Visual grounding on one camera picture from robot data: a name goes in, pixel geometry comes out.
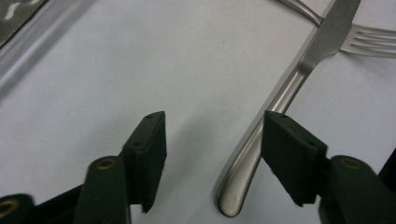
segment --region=white surface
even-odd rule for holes
[[[319,223],[317,206],[294,205],[264,162],[238,217],[214,205],[225,164],[312,34],[310,21],[273,0],[76,2],[40,14],[64,11],[0,79],[0,195],[43,203],[81,184],[91,161],[117,155],[145,115],[164,110],[162,182],[148,214],[132,206],[134,223]],[[305,2],[320,12],[329,4]],[[395,9],[362,0],[355,23],[396,30]],[[287,114],[329,157],[351,155],[378,172],[396,147],[395,72],[394,59],[338,53]]]

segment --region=silverware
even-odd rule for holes
[[[316,26],[323,21],[316,12],[299,0],[277,0],[300,12]],[[396,31],[352,24],[340,50],[364,56],[396,58]]]
[[[361,0],[336,0],[268,110],[285,113],[309,74],[325,57],[340,50],[350,31]],[[220,212],[235,217],[242,209],[251,180],[261,160],[262,118],[242,146],[239,154],[222,179],[216,195]]]

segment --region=knife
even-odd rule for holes
[[[351,28],[361,0],[336,0],[320,23],[302,58],[289,74],[268,110],[285,113],[309,74],[325,57],[338,52]],[[220,182],[216,205],[226,217],[236,217],[248,194],[248,188],[261,160],[262,118],[240,149]]]

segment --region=fork handle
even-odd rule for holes
[[[299,0],[277,0],[288,7],[300,12],[309,20],[311,20],[316,26],[320,26],[323,21],[316,12],[314,12],[311,8],[309,8],[306,4],[300,2]]]
[[[298,65],[294,67],[282,84],[268,110],[282,114],[286,112],[308,77],[300,72],[298,67]],[[262,157],[262,125],[263,117],[256,123],[253,132],[249,134],[219,185],[216,203],[219,211],[226,217],[236,217],[242,210],[251,180]]]

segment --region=stainless steel fork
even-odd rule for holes
[[[323,18],[299,0],[277,1],[300,12],[317,27],[323,22]],[[341,51],[364,56],[396,58],[396,31],[352,24]]]

